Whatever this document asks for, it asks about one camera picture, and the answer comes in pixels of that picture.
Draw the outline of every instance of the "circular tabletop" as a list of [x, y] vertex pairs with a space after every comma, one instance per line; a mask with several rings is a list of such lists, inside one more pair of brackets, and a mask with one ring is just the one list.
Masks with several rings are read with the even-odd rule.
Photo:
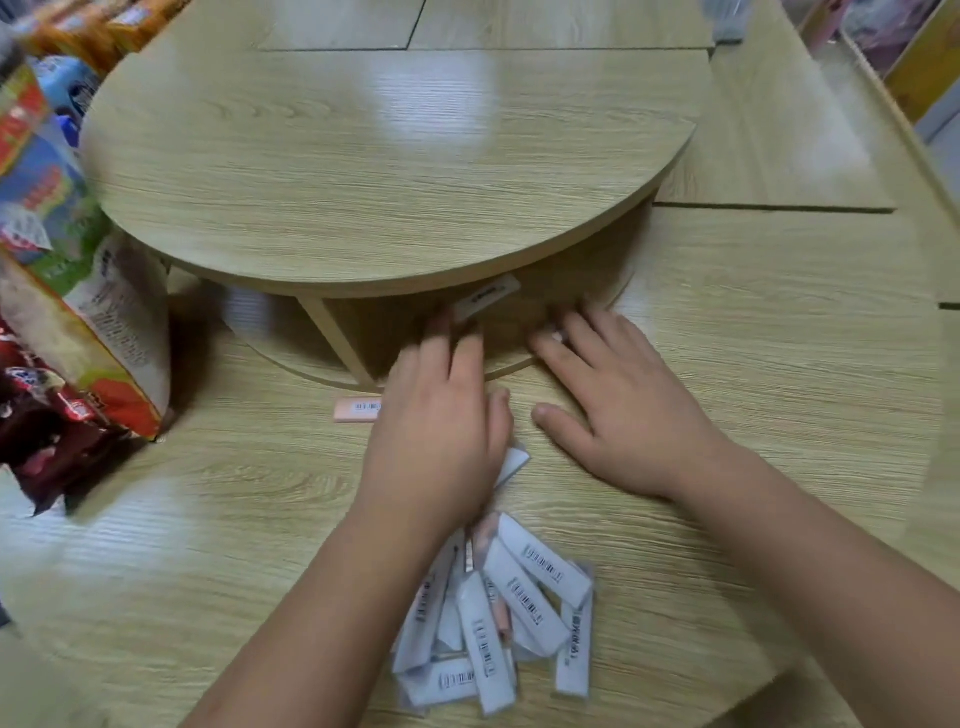
[[[941, 419], [940, 331], [899, 215], [655, 207], [615, 305], [738, 442], [895, 541]], [[0, 594], [27, 639], [122, 724], [173, 725], [289, 590], [352, 501], [367, 425], [342, 391], [289, 375], [177, 301], [182, 416], [77, 514], [30, 517], [0, 482]], [[541, 367], [501, 380], [532, 455], [498, 506], [597, 568], [589, 702], [520, 668], [497, 724], [699, 728], [800, 652], [709, 538], [672, 506], [577, 468], [531, 424], [569, 406]], [[396, 712], [391, 681], [367, 723]], [[475, 704], [427, 725], [488, 725]]]
[[696, 0], [604, 0], [591, 24], [583, 2], [527, 3], [489, 20], [509, 33], [474, 32], [514, 5], [195, 0], [97, 93], [84, 168], [154, 250], [272, 293], [413, 293], [543, 259], [659, 186], [710, 43]]

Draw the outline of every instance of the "pile of erasers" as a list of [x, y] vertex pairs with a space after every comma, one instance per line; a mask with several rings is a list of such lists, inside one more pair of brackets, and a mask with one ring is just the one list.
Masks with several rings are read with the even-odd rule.
[[[532, 660], [555, 661], [556, 692], [586, 698], [591, 577], [505, 513], [489, 514], [469, 536], [454, 533], [394, 644], [404, 707], [422, 714], [479, 698], [492, 715], [516, 702], [516, 662]], [[559, 600], [559, 614], [541, 588]]]

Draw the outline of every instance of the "forearm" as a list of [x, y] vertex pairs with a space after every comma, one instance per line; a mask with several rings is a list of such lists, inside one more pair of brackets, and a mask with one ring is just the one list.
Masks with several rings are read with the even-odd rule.
[[182, 728], [355, 724], [439, 547], [348, 513]]
[[960, 595], [747, 450], [682, 505], [809, 645], [868, 728], [960, 723]]

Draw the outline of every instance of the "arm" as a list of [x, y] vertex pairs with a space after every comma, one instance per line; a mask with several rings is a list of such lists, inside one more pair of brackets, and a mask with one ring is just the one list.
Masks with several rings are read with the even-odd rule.
[[421, 580], [492, 495], [513, 432], [483, 341], [435, 322], [390, 374], [353, 505], [182, 728], [356, 724]]
[[627, 319], [588, 305], [564, 328], [571, 348], [531, 346], [588, 424], [552, 404], [535, 423], [597, 477], [693, 514], [867, 728], [960, 725], [960, 594], [730, 441]]

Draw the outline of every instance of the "red snack bag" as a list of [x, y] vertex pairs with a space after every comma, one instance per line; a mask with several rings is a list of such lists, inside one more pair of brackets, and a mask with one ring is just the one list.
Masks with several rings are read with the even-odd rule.
[[61, 495], [85, 496], [128, 440], [0, 319], [0, 462], [12, 468], [35, 515]]

